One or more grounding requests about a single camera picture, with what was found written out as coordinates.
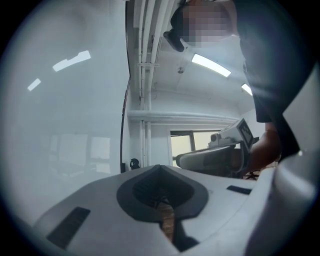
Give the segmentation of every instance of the window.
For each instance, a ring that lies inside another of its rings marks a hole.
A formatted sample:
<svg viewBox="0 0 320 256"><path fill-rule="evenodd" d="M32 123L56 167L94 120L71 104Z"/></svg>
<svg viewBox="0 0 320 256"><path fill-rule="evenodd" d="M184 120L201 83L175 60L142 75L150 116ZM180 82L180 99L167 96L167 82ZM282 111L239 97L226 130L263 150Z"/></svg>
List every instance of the window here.
<svg viewBox="0 0 320 256"><path fill-rule="evenodd" d="M208 147L211 135L218 133L220 130L205 131L171 131L171 151L173 166L178 167L176 158L178 155L191 151L203 150Z"/></svg>

